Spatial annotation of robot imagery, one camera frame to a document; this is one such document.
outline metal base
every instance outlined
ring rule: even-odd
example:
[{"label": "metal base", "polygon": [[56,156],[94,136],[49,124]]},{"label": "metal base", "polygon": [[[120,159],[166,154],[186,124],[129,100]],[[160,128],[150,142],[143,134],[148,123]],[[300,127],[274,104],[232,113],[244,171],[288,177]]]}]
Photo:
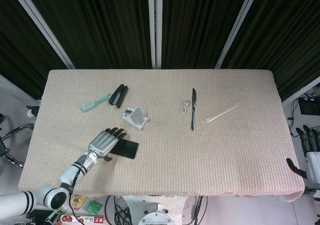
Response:
[{"label": "metal base", "polygon": [[182,225],[187,196],[123,196],[133,225]]}]

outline beige knit tablecloth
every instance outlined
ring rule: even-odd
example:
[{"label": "beige knit tablecloth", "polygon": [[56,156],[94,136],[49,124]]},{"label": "beige knit tablecloth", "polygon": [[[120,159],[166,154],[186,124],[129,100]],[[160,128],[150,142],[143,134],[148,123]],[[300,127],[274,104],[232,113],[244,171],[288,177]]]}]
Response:
[{"label": "beige knit tablecloth", "polygon": [[[120,109],[108,102],[81,105],[129,87]],[[181,114],[195,88],[192,106]],[[211,123],[203,121],[239,107]],[[149,117],[139,130],[122,119],[139,106]],[[139,143],[134,160],[111,154],[77,183],[86,195],[285,195],[298,198],[303,179],[288,168],[295,150],[273,74],[267,70],[53,70],[36,120],[21,190],[50,184],[106,128],[123,128]]]}]

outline white charging cable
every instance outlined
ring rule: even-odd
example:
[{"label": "white charging cable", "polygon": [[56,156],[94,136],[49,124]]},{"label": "white charging cable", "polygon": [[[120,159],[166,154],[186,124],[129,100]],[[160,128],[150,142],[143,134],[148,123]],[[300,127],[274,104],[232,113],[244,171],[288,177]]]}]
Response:
[{"label": "white charging cable", "polygon": [[183,107],[180,110],[181,114],[185,114],[187,112],[188,105],[189,105],[189,101],[188,100],[184,100],[183,101]]}]

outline chair leg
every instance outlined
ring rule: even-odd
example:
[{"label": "chair leg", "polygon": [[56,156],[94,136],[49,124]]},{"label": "chair leg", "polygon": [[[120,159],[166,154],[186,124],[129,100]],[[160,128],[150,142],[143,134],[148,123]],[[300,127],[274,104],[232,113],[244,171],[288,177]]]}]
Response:
[{"label": "chair leg", "polygon": [[[2,141],[4,141],[4,140],[10,138],[13,134],[16,134],[16,133],[22,131],[23,129],[29,128],[29,129],[33,130],[34,127],[35,127],[35,124],[34,124],[34,123],[26,123],[26,124],[24,124],[24,125],[18,126],[18,127],[16,127],[15,129],[7,132],[6,134],[2,135],[0,138],[1,138]],[[4,157],[6,157],[6,159],[8,159],[9,162],[10,162],[12,165],[16,166],[17,168],[20,168],[20,169],[23,169],[23,168],[24,168],[25,163],[22,162],[22,161],[16,160],[16,159],[15,159],[13,156],[11,156],[9,153],[5,154]]]}]

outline green brush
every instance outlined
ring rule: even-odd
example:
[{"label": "green brush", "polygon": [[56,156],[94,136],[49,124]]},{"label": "green brush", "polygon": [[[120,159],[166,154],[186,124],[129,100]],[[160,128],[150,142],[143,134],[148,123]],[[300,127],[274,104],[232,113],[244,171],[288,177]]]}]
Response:
[{"label": "green brush", "polygon": [[103,103],[105,101],[108,101],[111,98],[112,94],[108,94],[107,96],[101,98],[100,100],[97,101],[90,101],[86,104],[83,104],[81,106],[81,110],[82,112],[86,113],[88,111],[90,111],[91,109],[94,109],[96,106],[98,106],[100,103]]}]

